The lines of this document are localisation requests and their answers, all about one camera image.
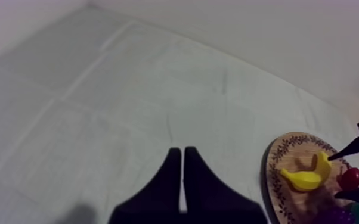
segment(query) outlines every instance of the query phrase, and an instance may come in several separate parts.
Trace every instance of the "toy apple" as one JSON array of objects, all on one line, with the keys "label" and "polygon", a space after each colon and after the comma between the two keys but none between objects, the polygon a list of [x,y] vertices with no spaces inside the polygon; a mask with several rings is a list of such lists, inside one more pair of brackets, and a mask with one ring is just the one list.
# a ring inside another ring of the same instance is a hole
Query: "toy apple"
[{"label": "toy apple", "polygon": [[344,191],[352,191],[359,187],[359,169],[354,167],[347,170],[339,181],[339,185]]}]

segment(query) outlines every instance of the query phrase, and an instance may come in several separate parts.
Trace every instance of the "toy banana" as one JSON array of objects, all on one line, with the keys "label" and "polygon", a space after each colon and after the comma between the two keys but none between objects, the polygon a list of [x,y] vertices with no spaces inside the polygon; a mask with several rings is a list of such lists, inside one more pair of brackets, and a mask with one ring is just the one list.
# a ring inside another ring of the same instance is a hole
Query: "toy banana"
[{"label": "toy banana", "polygon": [[331,162],[325,152],[317,154],[317,163],[314,171],[299,171],[290,173],[282,168],[281,175],[288,179],[298,191],[312,191],[321,186],[330,176]]}]

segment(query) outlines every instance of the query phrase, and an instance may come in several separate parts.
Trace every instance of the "decorative leaf pattern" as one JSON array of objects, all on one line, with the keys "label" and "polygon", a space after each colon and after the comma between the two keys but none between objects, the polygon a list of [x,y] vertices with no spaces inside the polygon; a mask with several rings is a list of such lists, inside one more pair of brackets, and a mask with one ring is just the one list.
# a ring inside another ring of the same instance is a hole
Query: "decorative leaf pattern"
[{"label": "decorative leaf pattern", "polygon": [[[268,172],[270,174],[270,184],[271,187],[276,195],[276,198],[279,200],[280,204],[278,205],[280,208],[280,213],[287,219],[288,224],[294,224],[295,218],[293,214],[287,208],[287,198],[284,196],[283,193],[283,186],[280,181],[280,171],[277,169],[277,163],[282,160],[284,155],[289,152],[289,147],[294,147],[295,145],[302,145],[306,143],[313,143],[318,147],[324,149],[325,151],[331,152],[333,154],[337,153],[337,151],[331,147],[330,144],[324,142],[323,140],[315,137],[315,136],[308,136],[308,135],[298,135],[298,136],[291,136],[288,139],[283,139],[283,142],[277,147],[277,149],[271,153],[271,158],[274,161],[273,163],[269,164]],[[348,169],[351,167],[349,163],[340,158],[339,161],[344,164]]]}]

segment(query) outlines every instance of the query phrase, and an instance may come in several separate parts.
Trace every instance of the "round wooden tray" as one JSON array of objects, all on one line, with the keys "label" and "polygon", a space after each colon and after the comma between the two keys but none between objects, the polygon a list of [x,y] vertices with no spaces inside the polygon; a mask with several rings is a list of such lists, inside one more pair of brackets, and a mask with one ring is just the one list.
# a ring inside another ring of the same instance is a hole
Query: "round wooden tray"
[{"label": "round wooden tray", "polygon": [[334,199],[340,191],[337,177],[350,165],[344,159],[332,161],[332,171],[323,186],[310,192],[297,192],[280,174],[314,170],[314,155],[320,151],[333,155],[336,150],[320,138],[302,132],[291,132],[277,138],[267,153],[266,184],[273,210],[280,223],[309,224],[320,210],[334,205],[345,206],[350,201]]}]

